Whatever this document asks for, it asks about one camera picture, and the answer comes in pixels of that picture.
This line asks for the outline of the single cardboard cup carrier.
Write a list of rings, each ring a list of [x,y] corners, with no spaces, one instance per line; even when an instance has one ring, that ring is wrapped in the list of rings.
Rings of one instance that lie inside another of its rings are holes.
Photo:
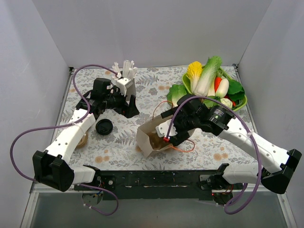
[[[149,134],[149,140],[152,149],[155,151],[161,150],[162,148],[170,145],[168,142],[163,140],[163,137],[160,138],[156,133]]]

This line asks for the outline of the brown paper bag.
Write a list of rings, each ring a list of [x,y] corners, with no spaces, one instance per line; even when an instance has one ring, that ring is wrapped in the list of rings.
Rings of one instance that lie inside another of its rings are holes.
[[[167,149],[174,149],[179,152],[184,152],[188,153],[194,150],[195,148],[195,142],[191,139],[187,139],[187,141],[191,142],[193,144],[192,148],[189,150],[182,150],[178,148],[177,146],[173,146],[170,142],[168,142],[170,145],[162,148],[161,150],[153,150],[151,145],[150,145],[150,140],[149,140],[149,134],[156,133],[155,127],[158,126],[159,124],[171,119],[172,115],[167,117],[167,118],[162,118],[161,115],[156,116],[155,113],[152,114],[152,119],[149,120],[148,122],[142,124],[141,126],[138,127],[137,129],[137,134],[136,134],[136,142],[139,148],[142,150],[143,154],[145,157],[149,157],[155,153],[162,152]]]

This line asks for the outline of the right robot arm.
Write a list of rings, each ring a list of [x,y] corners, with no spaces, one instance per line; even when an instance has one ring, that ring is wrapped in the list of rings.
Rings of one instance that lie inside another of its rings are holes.
[[[183,96],[177,107],[161,117],[169,119],[156,126],[157,135],[173,146],[189,139],[191,130],[201,129],[229,141],[258,162],[256,166],[224,163],[211,176],[201,178],[202,188],[219,190],[238,183],[256,183],[283,194],[302,157],[298,150],[282,149],[250,131],[231,110],[221,105],[208,108],[194,95]]]

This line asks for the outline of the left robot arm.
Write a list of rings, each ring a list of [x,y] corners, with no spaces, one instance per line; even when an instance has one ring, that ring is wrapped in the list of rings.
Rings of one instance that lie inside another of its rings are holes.
[[[100,187],[101,178],[97,168],[83,166],[71,168],[71,156],[98,117],[107,109],[113,109],[126,118],[139,114],[136,107],[135,80],[120,78],[113,85],[110,79],[97,78],[93,89],[84,94],[76,105],[69,126],[44,150],[36,151],[32,157],[35,179],[61,192],[71,185],[85,183],[91,189]]]

